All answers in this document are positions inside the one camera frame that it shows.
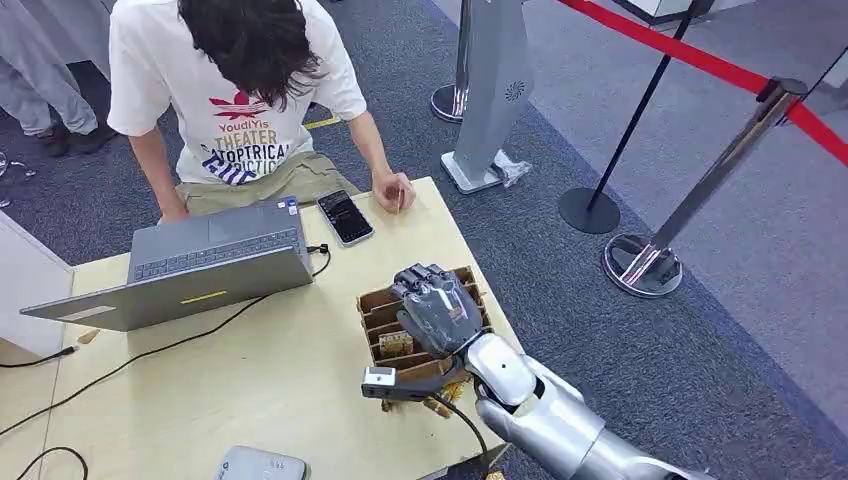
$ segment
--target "dark hair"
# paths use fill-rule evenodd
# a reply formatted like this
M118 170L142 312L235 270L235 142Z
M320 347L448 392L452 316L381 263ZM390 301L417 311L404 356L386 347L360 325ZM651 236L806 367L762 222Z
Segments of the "dark hair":
M299 7L297 0L179 0L194 48L240 90L268 105L280 101L280 110L323 76Z

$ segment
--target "wooden table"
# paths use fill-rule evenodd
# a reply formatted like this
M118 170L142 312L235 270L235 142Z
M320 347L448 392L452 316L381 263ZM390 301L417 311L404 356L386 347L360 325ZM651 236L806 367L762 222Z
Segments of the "wooden table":
M9 364L35 360L32 355L3 339L0 339L0 358L3 363ZM50 405L58 367L57 363L50 363L0 369L0 430ZM17 478L42 452L47 423L48 416L42 415L0 437L0 477ZM35 480L38 473L39 465L35 465L24 479Z
M316 208L303 209L307 242L332 249L332 263L314 284L273 295L218 333L142 359L56 409L46 446L79 450L91 480L211 479L236 444L300 457L312 479L412 480L477 456L477 441L459 418L442 419L419 404L387 414L378 400L360 394L370 356L357 295L387 286L416 262L470 265L489 291L433 181L414 185L415 205L397 216L384 212L370 193L355 197L376 233L352 248L336 245ZM80 266L74 294L120 285L128 258ZM324 260L312 258L316 267ZM494 295L483 299L495 330L520 348ZM101 332L61 361L55 400L133 355L211 329L241 305L129 334ZM87 330L70 325L65 344ZM503 446L480 423L470 389L458 406L481 427L490 448ZM29 427L32 435L38 426ZM54 455L41 478L77 480L80 467L70 456Z

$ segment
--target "black cable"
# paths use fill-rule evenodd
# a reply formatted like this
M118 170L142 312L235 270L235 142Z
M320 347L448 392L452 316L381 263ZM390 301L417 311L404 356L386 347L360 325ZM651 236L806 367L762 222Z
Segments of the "black cable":
M41 452L41 455L35 457L32 460L32 462L30 462L29 465L27 465L27 468L24 469L24 473L20 474L20 476L18 476L18 478L16 480L22 480L26 476L26 474L29 473L29 469L31 469L32 466L35 465L35 462L44 458L45 455L47 455L48 453L56 452L56 451L60 451L60 450L64 451L64 452L69 452L71 455L77 457L77 460L79 460L80 464L82 465L82 480L87 480L88 479L88 464L85 463L85 459L82 458L82 455L80 455L79 452L77 452L76 450L74 450L73 448L70 448L70 447L53 447L53 448L48 448L47 450Z
M490 467L490 465L489 465L489 447L486 446L486 441L483 440L483 435L480 434L480 430L478 430L477 426L474 425L474 422L472 422L471 419L469 419L467 416L465 416L464 413L462 413L458 408L456 408L456 406L454 404L445 400L439 394L432 393L432 394L430 394L430 398L441 403L442 405L445 406L445 408L447 408L451 412L455 413L459 418L462 419L462 421L464 421L468 425L469 428L471 428L471 431L474 432L474 436L477 437L477 441L480 442L480 448L483 449L483 451L480 453L480 468L483 470L483 476L481 478L482 478L482 480L486 480L486 478L489 477L489 467Z
M317 277L321 272L323 272L327 269L327 267L330 266L330 260L332 260L333 255L330 253L330 247L326 243L322 243L317 247L306 247L306 251L309 253L319 252L327 256L327 261L324 262L324 266L319 268L317 272L313 273L313 277Z
M39 415L42 415L42 414L44 414L44 413L47 413L47 412L49 412L50 410L53 410L53 409L54 409L54 408L56 408L56 407L61 407L62 405L64 405L64 404L66 404L66 403L70 402L71 400L73 400L73 399L77 398L80 394L82 394L83 392L85 392L85 391L86 391L86 390L88 390L89 388L93 387L94 385L96 385L96 384L100 383L100 382L101 382L101 381L103 381L103 380L106 380L107 378L111 377L112 375L114 375L114 374L118 373L119 371L123 370L123 369L124 369L127 365L129 365L129 364L133 363L133 362L134 362L134 361L136 361L136 360L142 359L142 358L144 358L144 357L149 357L150 355L153 355L153 354L156 354L156 353L159 353L159 352L164 352L165 350L168 350L168 349L174 348L174 347L179 346L179 345L182 345L182 344L184 344L184 343L188 343L188 342L190 342L190 341L192 341L192 340L197 340L198 338L203 338L203 337L205 337L205 336L207 336L207 335L212 335L213 333L217 332L218 330L220 330L220 329L224 328L224 326L225 326L225 325L227 325L228 323L230 323L230 322L232 322L233 320L235 320L235 318L236 318L236 317L238 317L239 315L241 315L242 313L244 313L244 311L245 311L245 310L247 310L248 308L250 308L250 307L252 307L252 306L256 305L257 303L261 302L262 300L265 300L266 298L268 298L268 296L267 296L267 295L266 295L266 296L264 296L264 297L259 297L259 298L257 298L256 300L253 300L252 302L248 303L247 305L245 305L244 307L242 307L241 309L239 309L239 311L238 311L238 312L234 313L233 315L230 315L230 317L229 317L229 318L227 318L226 320L224 320L223 322L221 322L221 323L220 323L217 327L213 328L212 330L209 330L209 331L207 331L207 332L203 332L203 333L198 333L197 335L192 335L192 336L190 336L190 337L188 337L188 338L184 338L184 339L182 339L182 340L180 340L180 341L178 341L178 342L174 342L174 343L172 343L172 344L170 344L170 345L165 345L164 347L160 347L160 348L157 348L157 349L155 349L155 350L151 350L151 351L149 351L149 352L140 353L140 354L138 354L138 355L136 355L136 356L134 356L134 357L130 358L130 359L129 359L129 360L127 360L126 362L122 363L119 367L116 367L116 368L112 369L109 373L106 373L105 375L103 375L103 376L101 376L101 377L97 378L96 380L94 380L93 382L89 383L88 385L86 385L86 386L84 386L84 387L80 388L79 390L77 390L76 392L74 392L73 394L71 394L70 396L68 396L67 398L65 398L64 400L62 400L62 401L60 401L60 402L57 402L57 403L54 403L53 405L49 405L49 406L47 406L47 407L44 407L44 408L42 408L41 410L39 410L39 411L37 411L37 412L33 413L32 415L30 415L30 416L28 416L28 417L24 418L23 420L21 420L21 421L19 421L19 422L15 423L15 424L13 424L11 427L7 427L7 428L4 428L3 430L0 430L0 437L2 437L3 435L5 435L5 434L7 434L7 433L11 432L12 430L14 430L14 429L16 429L16 428L18 428L18 427L20 427L21 425L23 425L23 424L25 424L26 422L28 422L28 421L32 420L33 418L38 417Z
M34 362L27 363L15 363L15 364L5 364L0 363L0 368L21 368L21 367L34 367L35 365L41 365L42 363L47 363L54 358L65 357L79 350L76 346L63 348L62 350L50 355L49 357L44 357L41 360L36 360Z

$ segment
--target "silver robotic arm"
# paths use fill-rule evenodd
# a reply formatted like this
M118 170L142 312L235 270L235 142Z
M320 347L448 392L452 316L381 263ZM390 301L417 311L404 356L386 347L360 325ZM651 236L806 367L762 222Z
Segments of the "silver robotic arm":
M497 335L480 336L466 362L483 384L477 390L483 422L554 478L712 479L657 460L606 430L576 388Z
M442 377L398 384L394 369L370 367L362 394L421 401L465 367L478 380L477 413L498 436L559 480L713 480L657 460L604 428L583 395L503 338L483 329L476 304L451 272L413 265L395 276L401 325L436 358L453 358Z

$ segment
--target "floor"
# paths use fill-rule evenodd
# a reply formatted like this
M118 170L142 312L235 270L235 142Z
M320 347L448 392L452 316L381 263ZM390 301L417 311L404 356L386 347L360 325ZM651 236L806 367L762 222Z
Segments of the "floor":
M450 4L440 6L450 11ZM600 271L599 255L610 235L572 230L558 217L555 200L597 181L641 95L634 78L647 81L657 54L553 0L528 2L538 86L534 108L505 148L535 171L508 190L462 196L437 162L458 129L434 119L426 102L452 76L456 27L430 0L348 0L327 8L392 163L412 177L433 176L527 351L580 388L609 428L666 460L709 469L718 478L848 477L848 439L838 415L848 393L841 390L845 379L825 363L840 359L844 349L837 345L848 338L838 322L848 318L839 310L845 303L836 296L838 286L848 283L834 271L845 258L828 243L846 231L837 203L844 192L834 190L845 172L834 168L834 160L805 143L794 127L774 132L679 239L676 248L690 269L681 288L658 301L635 299ZM826 23L836 14L823 17ZM720 21L694 26L689 38L696 45L704 38L721 44L716 39L728 33L707 29ZM765 26L760 30L771 35ZM546 33L561 41L543 42ZM731 59L771 72L746 53L750 42L743 43L741 52L713 51L741 55L754 64ZM562 61L542 61L551 58ZM815 67L787 73L813 75ZM107 111L108 85L90 66L74 71L95 108ZM610 193L622 205L619 231L656 228L752 109L746 94L680 65L670 68L613 179ZM827 120L848 127L838 116ZM173 158L179 145L173 116L162 127ZM342 124L314 135L319 150L368 188L367 170ZM6 212L72 264L126 251L132 231L158 219L123 139L95 156L48 161L11 119L0 116L0 145L39 170L29 181L0 184L15 201ZM648 160L634 161L640 153ZM778 168L765 170L766 154ZM810 230L815 235L797 236ZM754 247L764 239L768 249ZM814 248L798 255L798 246L807 244ZM818 280L813 272L827 276ZM820 325L831 335L822 338ZM802 356L806 362L798 360ZM501 467L507 478L545 478L514 449ZM473 466L465 465L449 478L472 475Z
M456 22L459 1L435 1ZM612 0L597 3L634 18ZM556 0L528 2L524 11L537 82L532 103L603 172L661 54ZM841 0L757 0L695 23L685 38L749 70L812 85L848 44L846 23ZM810 100L848 138L848 110L834 111L844 100L822 93ZM611 185L658 228L754 108L747 92L672 62ZM796 127L780 127L674 243L844 432L848 375L833 366L848 365L846 184L848 169Z

